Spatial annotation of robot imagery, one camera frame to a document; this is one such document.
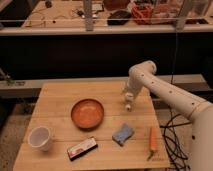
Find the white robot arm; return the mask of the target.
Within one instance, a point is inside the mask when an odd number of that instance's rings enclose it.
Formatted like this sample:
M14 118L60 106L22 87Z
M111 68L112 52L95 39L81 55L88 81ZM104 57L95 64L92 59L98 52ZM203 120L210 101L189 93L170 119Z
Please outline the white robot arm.
M125 108L130 111L143 87L161 98L167 105L180 112L192 123L189 156L190 171L213 171L213 103L176 87L155 76L153 61L132 66L124 88Z

